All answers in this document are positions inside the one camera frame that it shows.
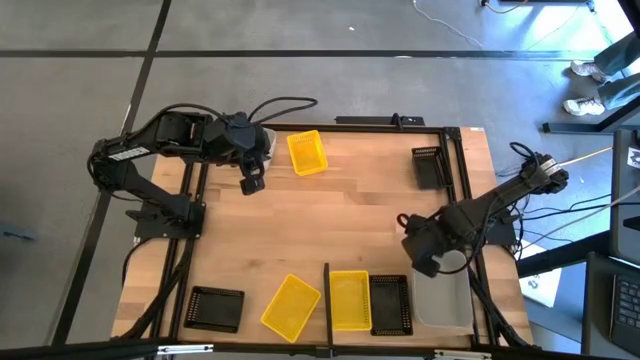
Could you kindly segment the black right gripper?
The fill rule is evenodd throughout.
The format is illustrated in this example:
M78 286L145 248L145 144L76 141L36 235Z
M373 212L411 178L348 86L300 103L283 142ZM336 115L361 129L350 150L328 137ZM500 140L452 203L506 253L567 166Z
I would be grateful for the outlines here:
M441 210L430 217L418 214L401 214L401 227L405 238L402 247L411 260L411 266L417 272L434 278L440 263L435 257L442 257L453 249L453 243L438 221Z

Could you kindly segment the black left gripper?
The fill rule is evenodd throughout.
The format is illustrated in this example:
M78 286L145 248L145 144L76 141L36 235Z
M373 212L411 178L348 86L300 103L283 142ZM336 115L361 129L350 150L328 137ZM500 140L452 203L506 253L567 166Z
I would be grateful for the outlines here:
M253 125L244 112L224 114L220 120L224 124L224 138L231 146L224 155L224 163L240 169L242 193L248 196L263 190L266 172L266 133L263 128Z

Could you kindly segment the yellow slotted plastic basket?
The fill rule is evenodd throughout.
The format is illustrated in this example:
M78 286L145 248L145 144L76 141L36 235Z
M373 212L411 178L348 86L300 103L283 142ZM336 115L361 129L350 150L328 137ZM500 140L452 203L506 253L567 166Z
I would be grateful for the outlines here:
M287 146L294 168L299 176L308 176L325 171L328 161L317 130L289 135Z
M369 273L365 270L331 271L332 329L341 332L372 329Z
M321 293L288 274L263 312L260 321L289 343L295 343L316 308Z

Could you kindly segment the black slotted plastic basket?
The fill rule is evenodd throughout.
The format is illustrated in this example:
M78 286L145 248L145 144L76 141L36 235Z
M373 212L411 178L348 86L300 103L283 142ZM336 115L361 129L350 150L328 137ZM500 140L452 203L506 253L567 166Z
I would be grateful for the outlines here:
M406 275L370 275L372 336L413 334Z
M237 333L245 293L239 290L194 286L187 305L184 327Z
M412 165L420 190L442 189L448 185L440 147L413 148Z

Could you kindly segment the white printed sheet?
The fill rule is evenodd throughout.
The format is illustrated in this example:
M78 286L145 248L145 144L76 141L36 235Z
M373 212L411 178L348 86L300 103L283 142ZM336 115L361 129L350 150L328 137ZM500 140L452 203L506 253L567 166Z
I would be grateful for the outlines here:
M561 274L562 269L557 268L528 277L520 277L521 292L529 300L552 308L556 300Z

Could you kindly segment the black mounting bar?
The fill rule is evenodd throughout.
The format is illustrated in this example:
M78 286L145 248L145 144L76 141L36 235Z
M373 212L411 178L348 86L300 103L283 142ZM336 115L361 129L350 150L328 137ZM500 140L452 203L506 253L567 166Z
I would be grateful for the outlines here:
M425 121L419 116L407 116L393 113L390 116L336 116L336 124L342 125L391 125L403 126L424 126Z

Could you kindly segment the black slanted desk leg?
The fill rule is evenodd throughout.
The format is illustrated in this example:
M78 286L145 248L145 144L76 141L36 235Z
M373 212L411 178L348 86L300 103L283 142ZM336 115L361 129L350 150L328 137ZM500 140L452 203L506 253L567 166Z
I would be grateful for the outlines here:
M519 278L525 278L584 262L591 252L609 255L610 231L604 231L516 262Z

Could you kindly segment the black desk base bar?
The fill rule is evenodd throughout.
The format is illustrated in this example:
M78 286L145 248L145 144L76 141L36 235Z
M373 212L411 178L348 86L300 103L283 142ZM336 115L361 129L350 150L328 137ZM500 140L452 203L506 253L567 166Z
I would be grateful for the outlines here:
M607 135L617 130L640 130L640 96L598 123L543 123L550 134Z

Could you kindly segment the grey computer case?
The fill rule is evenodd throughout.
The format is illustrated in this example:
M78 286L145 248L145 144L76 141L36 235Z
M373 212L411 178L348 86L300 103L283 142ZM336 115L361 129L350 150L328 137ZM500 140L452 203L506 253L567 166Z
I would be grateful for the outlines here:
M640 266L640 169L627 165L629 147L640 149L636 133L617 130L613 142L610 251L620 259Z

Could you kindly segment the person's white shoe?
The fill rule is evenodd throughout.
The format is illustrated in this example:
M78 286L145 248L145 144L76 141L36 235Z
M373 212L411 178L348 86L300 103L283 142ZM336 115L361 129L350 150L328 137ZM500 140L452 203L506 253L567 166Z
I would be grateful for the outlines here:
M609 76L604 74L594 62L572 61L570 69L578 76L591 77L599 83L606 83L609 80Z
M606 108L599 98L578 98L569 99L563 102L564 110L572 116L601 115Z

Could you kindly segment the black rig beam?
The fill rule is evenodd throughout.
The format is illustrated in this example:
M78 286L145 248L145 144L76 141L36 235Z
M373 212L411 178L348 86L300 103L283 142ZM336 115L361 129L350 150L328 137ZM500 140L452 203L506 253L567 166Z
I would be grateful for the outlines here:
M15 349L0 349L0 360L132 360L157 356L160 345L188 345L171 342L167 338L160 339L116 339L104 342L49 345ZM268 345L268 344L213 344L210 353L249 353L249 354L286 354L289 356L306 355L314 357L314 345ZM399 356L420 357L434 360L436 348L394 348L343 346L332 347L333 358L338 356ZM551 352L535 347L502 347L480 344L467 351L492 354L492 360L620 360L612 358L591 357L588 355Z

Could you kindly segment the black laptop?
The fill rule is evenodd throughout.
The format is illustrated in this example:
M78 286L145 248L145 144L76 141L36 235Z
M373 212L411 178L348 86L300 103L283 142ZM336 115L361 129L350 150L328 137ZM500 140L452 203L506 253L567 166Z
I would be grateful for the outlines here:
M640 360L640 268L587 256L581 353Z

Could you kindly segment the person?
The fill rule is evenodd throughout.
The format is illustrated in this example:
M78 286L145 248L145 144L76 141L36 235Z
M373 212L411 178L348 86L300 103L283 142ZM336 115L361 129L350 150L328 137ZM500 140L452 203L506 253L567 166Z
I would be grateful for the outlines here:
M627 105L640 96L640 73L613 80L612 77L640 59L640 38L630 32L628 35L598 53L592 61L609 80L593 96L600 99L606 110L614 110Z

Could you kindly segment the black aluminium table frame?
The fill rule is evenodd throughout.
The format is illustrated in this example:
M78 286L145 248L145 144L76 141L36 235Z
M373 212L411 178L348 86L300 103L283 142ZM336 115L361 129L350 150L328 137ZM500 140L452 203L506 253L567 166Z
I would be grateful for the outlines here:
M409 275L397 216L429 216L463 196L460 186L420 190L412 167L414 149L441 146L456 170L461 141L453 135L325 132L328 166L308 176L294 171L286 138L278 134L266 187L257 194L242 195L229 168L209 172L204 232L188 283L241 290L244 305L236 333L185 328L182 339L282 344L262 315L287 277L322 290L325 271Z

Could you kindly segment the silver beam bracket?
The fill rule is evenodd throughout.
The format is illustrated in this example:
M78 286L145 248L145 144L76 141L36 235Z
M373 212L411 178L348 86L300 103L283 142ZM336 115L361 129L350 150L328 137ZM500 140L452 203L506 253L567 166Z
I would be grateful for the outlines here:
M491 353L456 350L456 349L435 349L434 360L492 360Z
M213 344L160 345L157 348L156 355L177 356L183 354L210 353L213 350Z

